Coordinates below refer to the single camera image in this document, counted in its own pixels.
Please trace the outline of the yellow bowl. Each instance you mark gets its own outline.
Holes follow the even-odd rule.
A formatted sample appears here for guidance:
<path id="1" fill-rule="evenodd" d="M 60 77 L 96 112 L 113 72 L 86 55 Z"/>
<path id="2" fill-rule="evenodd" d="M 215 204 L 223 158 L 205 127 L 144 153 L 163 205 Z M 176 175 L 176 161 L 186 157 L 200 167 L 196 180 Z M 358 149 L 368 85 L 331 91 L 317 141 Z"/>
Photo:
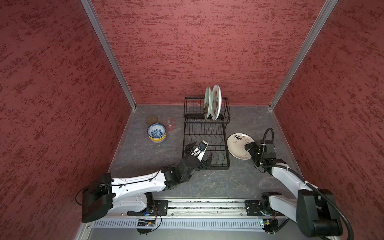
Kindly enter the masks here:
<path id="1" fill-rule="evenodd" d="M 149 136 L 149 138 L 151 138 L 151 139 L 155 139 L 155 140 L 158 140 L 158 139 L 165 139 L 167 137 L 167 134 L 164 134 L 162 137 L 160 137 L 160 138 L 152 138 L 152 137 L 150 137 Z"/>

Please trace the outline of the pink transparent cup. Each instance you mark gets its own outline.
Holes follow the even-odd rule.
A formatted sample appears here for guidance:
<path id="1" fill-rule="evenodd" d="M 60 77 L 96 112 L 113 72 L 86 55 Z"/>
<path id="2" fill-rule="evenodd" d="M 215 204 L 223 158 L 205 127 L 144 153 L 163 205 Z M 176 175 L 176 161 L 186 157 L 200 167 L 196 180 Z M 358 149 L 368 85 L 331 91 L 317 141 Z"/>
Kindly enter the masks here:
<path id="1" fill-rule="evenodd" d="M 173 117 L 167 117 L 163 120 L 163 124 L 166 127 L 168 133 L 172 133 L 176 129 L 176 119 Z"/>

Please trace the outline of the white blue floral bowl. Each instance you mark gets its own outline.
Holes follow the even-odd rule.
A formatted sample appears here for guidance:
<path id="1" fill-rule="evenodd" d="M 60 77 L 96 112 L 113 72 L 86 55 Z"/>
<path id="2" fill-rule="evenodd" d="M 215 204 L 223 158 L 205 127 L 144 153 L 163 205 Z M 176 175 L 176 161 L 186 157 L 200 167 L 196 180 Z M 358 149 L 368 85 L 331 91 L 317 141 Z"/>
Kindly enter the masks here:
<path id="1" fill-rule="evenodd" d="M 166 134 L 166 127 L 160 123 L 152 124 L 148 127 L 147 134 L 153 139 L 162 138 Z"/>

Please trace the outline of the amber transparent cup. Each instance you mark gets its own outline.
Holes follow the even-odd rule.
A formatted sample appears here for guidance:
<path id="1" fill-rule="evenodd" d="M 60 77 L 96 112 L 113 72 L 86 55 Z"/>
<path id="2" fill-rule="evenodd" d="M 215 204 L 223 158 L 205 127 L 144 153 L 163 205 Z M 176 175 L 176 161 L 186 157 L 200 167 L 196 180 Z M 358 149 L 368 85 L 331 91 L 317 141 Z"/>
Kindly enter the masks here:
<path id="1" fill-rule="evenodd" d="M 146 123 L 148 126 L 156 124 L 156 123 L 158 123 L 158 121 L 159 121 L 159 118 L 156 115 L 150 115 L 146 118 Z"/>

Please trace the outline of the pale pink bowl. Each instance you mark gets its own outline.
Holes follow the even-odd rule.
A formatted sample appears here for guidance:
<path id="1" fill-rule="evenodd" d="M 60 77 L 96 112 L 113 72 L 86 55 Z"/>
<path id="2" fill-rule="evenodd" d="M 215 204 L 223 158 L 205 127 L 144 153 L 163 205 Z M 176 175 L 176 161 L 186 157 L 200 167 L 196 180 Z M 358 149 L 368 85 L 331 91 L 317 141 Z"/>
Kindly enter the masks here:
<path id="1" fill-rule="evenodd" d="M 165 139 L 158 139 L 158 140 L 155 140 L 155 139 L 151 139 L 150 138 L 150 140 L 152 141 L 152 142 L 154 142 L 154 143 L 162 143 Z"/>

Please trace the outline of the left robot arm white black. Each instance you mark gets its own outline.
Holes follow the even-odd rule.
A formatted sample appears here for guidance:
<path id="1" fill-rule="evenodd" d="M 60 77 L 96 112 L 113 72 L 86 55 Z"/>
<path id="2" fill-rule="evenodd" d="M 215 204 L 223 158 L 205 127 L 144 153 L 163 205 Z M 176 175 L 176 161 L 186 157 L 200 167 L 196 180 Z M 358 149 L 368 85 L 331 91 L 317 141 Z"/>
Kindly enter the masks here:
<path id="1" fill-rule="evenodd" d="M 188 182 L 196 171 L 206 170 L 213 155 L 203 159 L 209 144 L 201 141 L 186 147 L 186 156 L 177 165 L 133 178 L 112 178 L 104 174 L 82 190 L 82 223 L 90 223 L 113 212 L 150 214 L 156 207 L 153 193 Z"/>

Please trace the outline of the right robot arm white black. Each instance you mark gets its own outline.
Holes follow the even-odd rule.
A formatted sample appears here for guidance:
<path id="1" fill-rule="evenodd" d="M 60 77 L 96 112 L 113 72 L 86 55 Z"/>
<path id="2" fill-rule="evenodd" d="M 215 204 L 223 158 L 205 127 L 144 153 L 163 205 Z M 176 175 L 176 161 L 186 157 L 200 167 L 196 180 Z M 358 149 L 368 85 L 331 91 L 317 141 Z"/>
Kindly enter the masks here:
<path id="1" fill-rule="evenodd" d="M 259 206 L 265 216 L 281 213 L 295 222 L 303 235 L 311 237 L 341 236 L 341 215 L 335 209 L 333 194 L 328 190 L 309 187 L 300 174 L 292 170 L 285 161 L 276 158 L 272 141 L 245 145 L 257 167 L 282 182 L 295 196 L 293 199 L 276 192 L 263 193 Z"/>

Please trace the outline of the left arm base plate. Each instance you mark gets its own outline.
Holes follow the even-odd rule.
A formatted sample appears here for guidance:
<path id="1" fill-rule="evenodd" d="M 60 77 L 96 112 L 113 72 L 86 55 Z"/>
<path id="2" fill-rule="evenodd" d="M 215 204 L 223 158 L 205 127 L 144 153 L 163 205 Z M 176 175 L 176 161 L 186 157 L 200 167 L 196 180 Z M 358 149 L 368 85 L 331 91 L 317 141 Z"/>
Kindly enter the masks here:
<path id="1" fill-rule="evenodd" d="M 168 200 L 155 200 L 153 208 L 143 210 L 138 213 L 127 211 L 127 215 L 128 216 L 154 216 L 155 214 L 157 214 L 164 217 L 167 215 L 168 205 L 169 205 Z"/>

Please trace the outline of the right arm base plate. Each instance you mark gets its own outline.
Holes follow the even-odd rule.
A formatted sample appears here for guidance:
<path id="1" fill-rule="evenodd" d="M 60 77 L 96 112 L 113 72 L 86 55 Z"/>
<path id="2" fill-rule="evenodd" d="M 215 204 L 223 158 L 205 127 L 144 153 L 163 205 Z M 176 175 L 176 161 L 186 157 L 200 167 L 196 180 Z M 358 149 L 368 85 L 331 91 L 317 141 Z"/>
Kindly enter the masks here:
<path id="1" fill-rule="evenodd" d="M 263 213 L 260 207 L 259 200 L 245 200 L 245 209 L 248 217 L 284 217 L 283 214 L 276 211 L 272 211 L 270 214 Z"/>

